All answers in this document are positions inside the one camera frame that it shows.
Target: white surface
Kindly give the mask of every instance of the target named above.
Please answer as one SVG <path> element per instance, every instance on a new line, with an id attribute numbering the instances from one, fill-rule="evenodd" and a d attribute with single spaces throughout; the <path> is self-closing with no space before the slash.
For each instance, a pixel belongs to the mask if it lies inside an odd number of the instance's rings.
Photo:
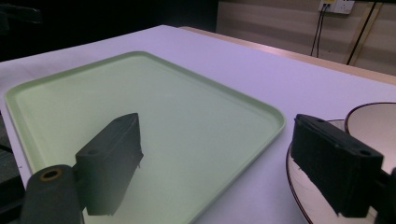
<path id="1" fill-rule="evenodd" d="M 396 101 L 395 86 L 167 26 L 0 63 L 0 94 L 33 78 L 133 50 L 150 52 L 210 77 L 277 107 L 287 118 L 285 131 L 197 223 L 305 223 L 286 176 L 286 152 L 296 114 L 343 119 L 357 105 Z M 0 109 L 26 180 L 29 170 L 4 98 Z"/>

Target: light green tray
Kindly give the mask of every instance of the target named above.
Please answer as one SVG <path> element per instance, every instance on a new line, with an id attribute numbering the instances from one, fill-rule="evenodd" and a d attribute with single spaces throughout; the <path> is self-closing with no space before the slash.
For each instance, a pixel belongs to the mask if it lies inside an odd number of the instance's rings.
<path id="1" fill-rule="evenodd" d="M 285 125 L 270 105 L 146 52 L 30 81 L 6 94 L 33 172 L 75 164 L 111 120 L 139 113 L 145 157 L 113 217 L 86 223 L 190 223 Z"/>

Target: plastic tray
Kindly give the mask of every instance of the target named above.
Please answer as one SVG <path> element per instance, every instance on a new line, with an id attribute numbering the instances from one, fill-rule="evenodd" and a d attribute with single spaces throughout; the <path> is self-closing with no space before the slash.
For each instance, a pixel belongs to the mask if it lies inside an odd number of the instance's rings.
<path id="1" fill-rule="evenodd" d="M 33 172 L 75 164 L 116 117 L 137 112 L 145 154 L 120 209 L 86 223 L 190 223 L 285 126 L 274 107 L 146 52 L 23 83 L 6 94 Z"/>

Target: table surface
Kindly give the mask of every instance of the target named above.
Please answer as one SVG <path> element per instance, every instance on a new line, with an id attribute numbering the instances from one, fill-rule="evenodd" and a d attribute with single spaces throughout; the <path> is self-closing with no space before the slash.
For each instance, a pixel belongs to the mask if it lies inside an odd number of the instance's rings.
<path id="1" fill-rule="evenodd" d="M 353 71 L 345 70 L 342 65 L 318 62 L 307 56 L 288 57 L 279 52 L 296 54 L 277 49 L 271 52 L 265 49 L 273 48 L 253 43 L 250 43 L 253 48 L 246 47 L 241 44 L 244 41 L 197 32 L 158 26 L 0 63 L 0 109 L 24 182 L 31 174 L 7 111 L 4 100 L 7 90 L 28 80 L 142 50 L 273 105 L 287 119 L 281 135 L 197 223 L 305 223 L 286 175 L 286 155 L 296 114 L 344 119 L 357 105 L 396 102 L 394 77 L 353 67 L 348 68 Z"/>

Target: dark background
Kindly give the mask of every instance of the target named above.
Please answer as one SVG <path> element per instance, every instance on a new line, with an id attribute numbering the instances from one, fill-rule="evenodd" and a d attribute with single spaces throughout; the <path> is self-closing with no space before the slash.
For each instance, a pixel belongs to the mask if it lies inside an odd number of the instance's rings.
<path id="1" fill-rule="evenodd" d="M 0 4 L 33 7 L 43 23 L 9 19 L 0 35 L 0 62 L 64 49 L 166 24 L 216 31 L 214 0 L 6 0 Z"/>

